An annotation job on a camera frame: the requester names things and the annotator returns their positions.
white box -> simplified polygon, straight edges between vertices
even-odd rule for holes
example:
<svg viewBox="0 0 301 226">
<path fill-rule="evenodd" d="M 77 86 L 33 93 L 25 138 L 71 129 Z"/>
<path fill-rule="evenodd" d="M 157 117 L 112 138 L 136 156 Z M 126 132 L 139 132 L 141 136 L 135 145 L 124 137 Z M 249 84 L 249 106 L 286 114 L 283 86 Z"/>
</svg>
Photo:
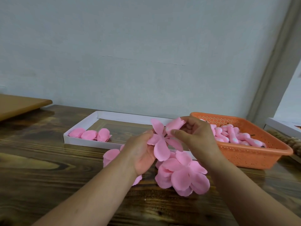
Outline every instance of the white box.
<svg viewBox="0 0 301 226">
<path fill-rule="evenodd" d="M 296 127 L 301 126 L 301 121 L 283 121 L 279 118 L 268 118 L 265 123 L 289 137 L 301 139 L 301 129 Z"/>
<path fill-rule="evenodd" d="M 84 128 L 88 129 L 91 127 L 96 121 L 99 119 L 110 120 L 110 121 L 121 121 L 121 122 L 129 122 L 134 124 L 148 124 L 151 125 L 151 119 L 157 119 L 162 122 L 164 125 L 168 124 L 173 119 L 169 118 L 160 118 L 160 117 L 149 117 L 149 116 L 141 116 L 134 114 L 126 114 L 126 113 L 115 113 L 115 112 L 107 112 L 107 111 L 96 111 L 91 115 L 87 116 L 85 119 L 74 125 L 68 131 L 63 134 L 64 143 L 79 145 L 85 147 L 96 147 L 96 148 L 104 148 L 104 149 L 120 149 L 122 144 L 119 143 L 106 143 L 99 142 L 95 140 L 84 140 L 80 138 L 69 137 L 68 134 L 76 128 Z M 186 151 L 192 159 L 196 159 L 190 151 Z"/>
</svg>

orange basket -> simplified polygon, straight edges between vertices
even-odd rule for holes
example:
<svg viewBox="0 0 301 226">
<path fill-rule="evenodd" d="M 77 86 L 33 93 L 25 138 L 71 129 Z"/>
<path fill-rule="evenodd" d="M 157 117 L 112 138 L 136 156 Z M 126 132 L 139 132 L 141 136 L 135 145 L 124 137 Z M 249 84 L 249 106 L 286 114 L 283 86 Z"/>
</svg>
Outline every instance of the orange basket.
<svg viewBox="0 0 301 226">
<path fill-rule="evenodd" d="M 224 156 L 238 167 L 270 169 L 281 156 L 293 154 L 293 150 L 288 145 L 246 119 L 198 112 L 190 115 L 217 126 L 232 124 L 239 127 L 240 132 L 254 135 L 252 138 L 267 145 L 267 148 L 261 148 L 217 141 Z"/>
</svg>

forearm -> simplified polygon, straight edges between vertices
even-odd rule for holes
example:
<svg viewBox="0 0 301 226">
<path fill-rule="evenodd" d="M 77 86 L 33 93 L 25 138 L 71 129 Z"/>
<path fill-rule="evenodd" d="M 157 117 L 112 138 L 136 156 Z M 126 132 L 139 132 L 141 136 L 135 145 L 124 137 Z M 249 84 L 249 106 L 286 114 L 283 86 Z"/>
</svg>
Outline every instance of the forearm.
<svg viewBox="0 0 301 226">
<path fill-rule="evenodd" d="M 224 156 L 206 168 L 239 225 L 301 225 L 298 216 L 273 199 Z"/>
<path fill-rule="evenodd" d="M 137 177 L 132 161 L 119 154 L 107 167 L 34 226 L 107 225 Z"/>
</svg>

hand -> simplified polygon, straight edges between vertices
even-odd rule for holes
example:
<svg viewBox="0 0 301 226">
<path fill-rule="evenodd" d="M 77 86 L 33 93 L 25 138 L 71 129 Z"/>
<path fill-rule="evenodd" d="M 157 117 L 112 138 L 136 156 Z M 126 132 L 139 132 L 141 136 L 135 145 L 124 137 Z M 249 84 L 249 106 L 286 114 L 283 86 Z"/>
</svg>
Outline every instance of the hand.
<svg viewBox="0 0 301 226">
<path fill-rule="evenodd" d="M 149 130 L 139 136 L 131 137 L 126 142 L 120 154 L 129 157 L 133 162 L 137 176 L 145 173 L 154 163 L 154 146 L 148 145 L 147 141 L 153 136 L 153 131 Z"/>
<path fill-rule="evenodd" d="M 214 139 L 210 124 L 195 117 L 181 117 L 186 123 L 180 130 L 172 130 L 174 137 L 185 143 L 193 156 L 204 166 L 223 157 Z"/>
</svg>

person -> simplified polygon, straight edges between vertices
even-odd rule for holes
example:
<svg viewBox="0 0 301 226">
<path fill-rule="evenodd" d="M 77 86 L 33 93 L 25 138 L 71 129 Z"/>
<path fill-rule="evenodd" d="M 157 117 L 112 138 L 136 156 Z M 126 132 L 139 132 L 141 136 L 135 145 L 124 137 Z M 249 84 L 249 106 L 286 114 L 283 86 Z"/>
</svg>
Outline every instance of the person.
<svg viewBox="0 0 301 226">
<path fill-rule="evenodd" d="M 172 130 L 198 162 L 207 169 L 216 189 L 239 225 L 300 226 L 301 219 L 257 186 L 219 150 L 210 125 L 194 117 L 181 117 L 186 124 Z M 91 181 L 40 218 L 33 226 L 107 225 L 138 175 L 155 161 L 147 145 L 150 130 L 131 137 L 120 154 Z"/>
</svg>

